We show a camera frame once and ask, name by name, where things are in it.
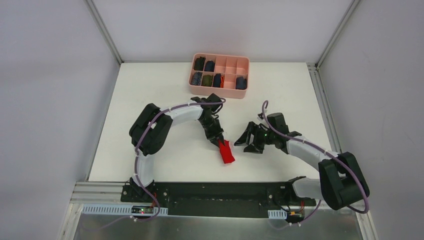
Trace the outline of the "red underwear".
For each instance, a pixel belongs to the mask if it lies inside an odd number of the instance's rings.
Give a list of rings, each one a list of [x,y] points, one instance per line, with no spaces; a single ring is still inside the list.
[[[235,158],[232,153],[232,145],[228,140],[219,140],[218,148],[222,162],[225,165],[232,164],[235,161]]]

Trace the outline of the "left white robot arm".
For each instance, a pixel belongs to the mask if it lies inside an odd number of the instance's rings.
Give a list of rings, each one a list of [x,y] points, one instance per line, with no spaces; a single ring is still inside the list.
[[[153,103],[145,106],[129,130],[135,152],[132,177],[136,184],[133,190],[135,198],[143,203],[152,198],[153,189],[149,186],[153,182],[153,178],[149,176],[149,171],[153,167],[151,158],[164,146],[171,127],[198,121],[208,141],[220,150],[229,146],[224,139],[224,130],[218,116],[225,101],[224,98],[212,93],[208,97],[192,97],[186,103],[168,108],[159,108]]]

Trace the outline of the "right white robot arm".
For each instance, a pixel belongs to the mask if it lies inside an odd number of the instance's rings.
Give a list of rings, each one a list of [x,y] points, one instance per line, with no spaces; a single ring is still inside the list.
[[[261,123],[250,121],[243,134],[235,141],[244,146],[245,153],[262,154],[272,145],[287,155],[297,157],[315,168],[318,179],[301,177],[284,190],[284,200],[296,205],[303,198],[325,201],[333,210],[367,200],[370,189],[357,162],[350,152],[326,151],[310,142],[297,131],[290,131],[284,115],[276,112],[259,114]]]

